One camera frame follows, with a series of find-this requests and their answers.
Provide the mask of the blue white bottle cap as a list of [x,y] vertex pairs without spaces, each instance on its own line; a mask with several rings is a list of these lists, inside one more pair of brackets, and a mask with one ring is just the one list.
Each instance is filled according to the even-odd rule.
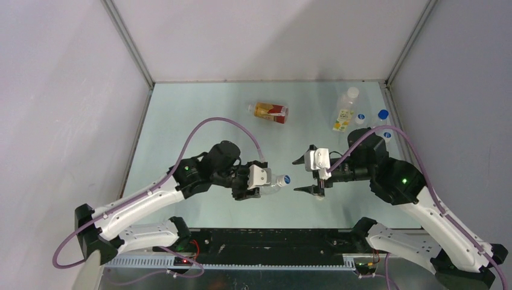
[[364,115],[364,114],[357,114],[357,115],[355,116],[354,121],[355,121],[357,124],[364,124],[365,119],[366,119],[366,117],[365,117],[365,115]]

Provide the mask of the orange red label bottle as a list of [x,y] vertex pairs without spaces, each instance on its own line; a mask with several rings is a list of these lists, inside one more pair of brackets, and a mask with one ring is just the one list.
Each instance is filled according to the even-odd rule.
[[289,114],[289,108],[283,105],[256,102],[249,104],[248,112],[257,118],[284,124]]

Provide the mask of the clear crushed plastic bottle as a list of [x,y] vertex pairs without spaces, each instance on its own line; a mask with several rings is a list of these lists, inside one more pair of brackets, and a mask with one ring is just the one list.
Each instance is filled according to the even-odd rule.
[[354,127],[356,129],[360,129],[365,127],[366,125],[366,115],[365,114],[357,114],[354,116]]

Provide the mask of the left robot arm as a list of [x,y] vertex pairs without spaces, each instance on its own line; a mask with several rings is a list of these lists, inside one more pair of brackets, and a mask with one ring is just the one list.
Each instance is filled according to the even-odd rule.
[[128,196],[98,208],[83,204],[75,209],[77,239],[85,259],[98,251],[104,265],[117,255],[144,248],[170,247],[185,251],[191,231],[181,217],[157,224],[138,224],[142,218],[216,185],[231,189],[236,201],[259,198],[261,187],[270,184],[267,162],[242,164],[240,149],[230,141],[214,145],[209,152],[181,160],[163,178]]

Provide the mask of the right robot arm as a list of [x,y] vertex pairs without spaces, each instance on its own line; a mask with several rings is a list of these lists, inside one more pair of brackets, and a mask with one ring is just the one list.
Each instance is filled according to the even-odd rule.
[[490,289],[495,279],[507,289],[500,269],[508,255],[503,245],[485,242],[465,226],[441,201],[425,173],[390,157],[385,139],[375,129],[356,129],[347,141],[349,148],[338,159],[328,149],[311,145],[295,161],[316,181],[301,191],[322,197],[337,182],[368,181],[379,199],[408,214],[429,235],[412,237],[363,217],[350,233],[356,251],[399,256],[431,272],[447,289]]

